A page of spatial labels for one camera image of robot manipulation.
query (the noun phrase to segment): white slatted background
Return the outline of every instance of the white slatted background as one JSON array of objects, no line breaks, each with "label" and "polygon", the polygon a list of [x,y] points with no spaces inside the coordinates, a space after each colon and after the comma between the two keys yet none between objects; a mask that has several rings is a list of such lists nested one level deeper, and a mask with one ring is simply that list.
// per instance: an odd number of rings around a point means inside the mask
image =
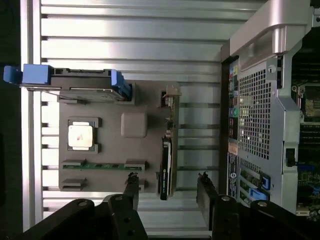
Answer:
[{"label": "white slatted background", "polygon": [[[169,201],[141,194],[139,214],[147,231],[202,233],[196,204],[199,171],[218,185],[221,45],[260,6],[238,0],[42,0],[41,63],[73,69],[117,69],[129,80],[179,81],[177,188]],[[107,193],[58,189],[59,105],[43,93],[40,154],[43,192],[36,219],[75,198],[99,203]]]}]

